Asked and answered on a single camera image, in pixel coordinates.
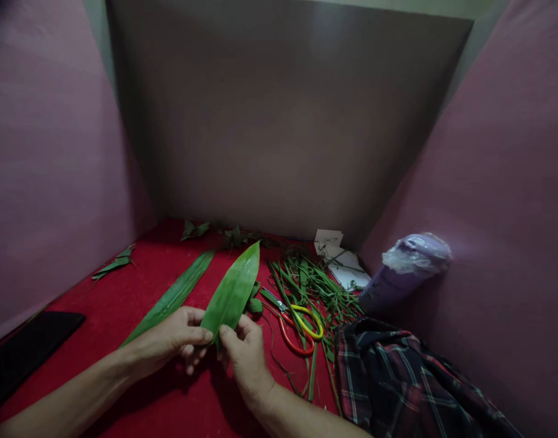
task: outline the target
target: checkered cloth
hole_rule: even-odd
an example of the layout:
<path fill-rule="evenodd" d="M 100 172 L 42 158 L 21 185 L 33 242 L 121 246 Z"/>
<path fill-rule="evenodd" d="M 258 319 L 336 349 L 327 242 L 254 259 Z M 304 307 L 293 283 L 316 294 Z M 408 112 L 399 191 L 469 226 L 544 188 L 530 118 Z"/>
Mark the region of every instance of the checkered cloth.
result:
<path fill-rule="evenodd" d="M 447 359 L 412 333 L 365 318 L 338 332 L 344 416 L 375 437 L 521 437 Z"/>

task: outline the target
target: black phone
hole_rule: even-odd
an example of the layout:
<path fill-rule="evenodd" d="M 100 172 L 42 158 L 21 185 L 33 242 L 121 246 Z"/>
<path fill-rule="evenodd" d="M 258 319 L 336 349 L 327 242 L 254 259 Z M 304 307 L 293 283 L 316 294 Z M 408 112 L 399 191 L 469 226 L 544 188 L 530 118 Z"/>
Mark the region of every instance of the black phone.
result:
<path fill-rule="evenodd" d="M 44 311 L 0 345 L 0 407 L 84 320 L 80 313 Z"/>

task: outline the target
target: scissors blade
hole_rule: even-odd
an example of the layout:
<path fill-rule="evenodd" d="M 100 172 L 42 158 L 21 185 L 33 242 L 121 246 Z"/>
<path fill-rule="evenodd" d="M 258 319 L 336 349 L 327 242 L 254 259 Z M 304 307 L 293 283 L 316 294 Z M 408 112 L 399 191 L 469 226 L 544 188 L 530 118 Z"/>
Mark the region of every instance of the scissors blade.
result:
<path fill-rule="evenodd" d="M 269 302 L 271 304 L 273 304 L 274 306 L 276 306 L 280 311 L 286 311 L 287 310 L 287 306 L 284 303 L 282 303 L 281 301 L 279 301 L 277 299 L 277 297 L 275 297 L 275 295 L 273 295 L 271 292 L 269 292 L 265 288 L 261 288 L 259 293 L 261 295 L 263 295 L 267 300 L 269 300 Z"/>

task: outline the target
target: plastic wrap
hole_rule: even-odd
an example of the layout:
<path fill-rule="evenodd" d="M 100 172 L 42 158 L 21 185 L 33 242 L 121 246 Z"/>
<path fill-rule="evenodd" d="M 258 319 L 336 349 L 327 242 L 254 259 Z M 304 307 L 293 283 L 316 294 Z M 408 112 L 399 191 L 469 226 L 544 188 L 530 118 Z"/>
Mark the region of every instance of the plastic wrap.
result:
<path fill-rule="evenodd" d="M 423 279 L 447 271 L 451 259 L 449 245 L 429 232 L 408 235 L 382 254 L 382 263 L 397 274 Z"/>

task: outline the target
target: paper note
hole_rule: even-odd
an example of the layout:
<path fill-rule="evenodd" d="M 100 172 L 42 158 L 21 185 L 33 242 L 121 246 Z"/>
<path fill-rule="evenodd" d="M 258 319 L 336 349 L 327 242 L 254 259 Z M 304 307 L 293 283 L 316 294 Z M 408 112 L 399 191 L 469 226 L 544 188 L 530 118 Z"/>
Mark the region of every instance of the paper note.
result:
<path fill-rule="evenodd" d="M 319 229 L 315 233 L 315 251 L 329 262 L 330 272 L 344 289 L 352 289 L 354 284 L 364 287 L 370 277 L 360 267 L 353 252 L 340 248 L 343 236 L 341 231 Z"/>
<path fill-rule="evenodd" d="M 318 230 L 315 233 L 315 251 L 317 255 L 323 256 L 326 248 L 329 246 L 339 248 L 342 237 L 344 237 L 342 231 Z"/>

